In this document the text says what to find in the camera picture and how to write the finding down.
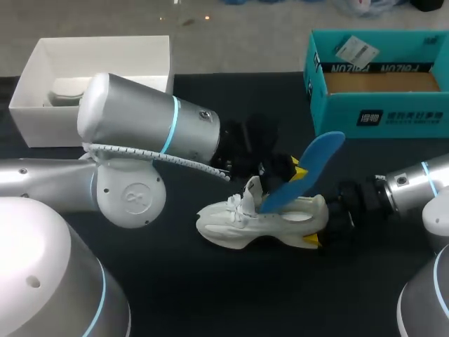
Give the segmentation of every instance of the metal bolt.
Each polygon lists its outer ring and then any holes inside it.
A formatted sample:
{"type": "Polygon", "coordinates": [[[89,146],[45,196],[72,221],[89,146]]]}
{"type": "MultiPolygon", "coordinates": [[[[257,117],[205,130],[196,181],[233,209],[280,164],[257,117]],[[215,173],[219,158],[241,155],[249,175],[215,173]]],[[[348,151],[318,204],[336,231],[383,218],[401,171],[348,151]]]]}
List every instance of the metal bolt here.
{"type": "Polygon", "coordinates": [[[200,116],[202,119],[210,119],[210,112],[209,112],[209,111],[201,110],[201,111],[199,112],[199,116],[200,116]]]}
{"type": "Polygon", "coordinates": [[[396,181],[399,185],[403,185],[407,182],[407,178],[406,177],[399,177],[398,180],[396,181]]]}

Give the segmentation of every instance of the blue insole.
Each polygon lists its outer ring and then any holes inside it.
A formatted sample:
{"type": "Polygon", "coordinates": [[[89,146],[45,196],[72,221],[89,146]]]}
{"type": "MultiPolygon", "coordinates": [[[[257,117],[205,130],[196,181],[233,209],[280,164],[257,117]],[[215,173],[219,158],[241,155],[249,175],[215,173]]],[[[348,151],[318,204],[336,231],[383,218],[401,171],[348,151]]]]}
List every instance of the blue insole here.
{"type": "Polygon", "coordinates": [[[303,179],[291,181],[271,193],[260,207],[260,213],[273,213],[312,188],[329,159],[344,143],[344,133],[332,131],[315,138],[302,154],[299,166],[308,172],[303,179]]]}

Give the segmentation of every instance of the white shoe box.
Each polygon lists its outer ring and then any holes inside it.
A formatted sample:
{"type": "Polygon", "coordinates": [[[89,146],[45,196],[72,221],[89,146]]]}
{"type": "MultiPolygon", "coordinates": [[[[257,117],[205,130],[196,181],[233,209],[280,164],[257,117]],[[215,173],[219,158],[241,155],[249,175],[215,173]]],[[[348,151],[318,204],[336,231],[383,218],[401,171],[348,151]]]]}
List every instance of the white shoe box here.
{"type": "Polygon", "coordinates": [[[63,96],[82,95],[98,72],[110,72],[171,93],[170,39],[168,36],[40,39],[9,105],[29,147],[81,146],[76,132],[79,107],[54,107],[48,94],[52,91],[63,96]]]}

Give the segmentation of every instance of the teal shoe box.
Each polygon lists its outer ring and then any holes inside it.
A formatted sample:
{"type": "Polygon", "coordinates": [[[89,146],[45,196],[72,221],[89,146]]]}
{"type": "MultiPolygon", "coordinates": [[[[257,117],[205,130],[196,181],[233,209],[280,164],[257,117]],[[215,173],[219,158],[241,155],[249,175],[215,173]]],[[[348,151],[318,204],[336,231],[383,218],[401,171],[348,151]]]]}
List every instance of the teal shoe box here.
{"type": "Polygon", "coordinates": [[[304,84],[316,135],[449,138],[448,32],[313,31],[304,84]],[[352,37],[366,46],[350,63],[336,54],[352,37]],[[378,54],[363,68],[355,66],[368,48],[378,54]],[[340,91],[330,90],[329,78],[333,87],[341,84],[340,91]],[[433,83],[422,83],[423,78],[433,83]]]}

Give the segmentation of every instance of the shoe lace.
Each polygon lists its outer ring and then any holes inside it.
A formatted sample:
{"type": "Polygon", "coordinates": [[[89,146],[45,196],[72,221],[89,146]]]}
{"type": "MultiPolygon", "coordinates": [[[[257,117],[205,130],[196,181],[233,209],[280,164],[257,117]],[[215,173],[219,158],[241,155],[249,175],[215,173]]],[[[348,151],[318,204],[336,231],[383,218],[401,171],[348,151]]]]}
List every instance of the shoe lace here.
{"type": "Polygon", "coordinates": [[[241,214],[241,195],[234,194],[227,198],[226,202],[227,210],[230,212],[231,221],[234,223],[235,221],[242,221],[241,214]]]}

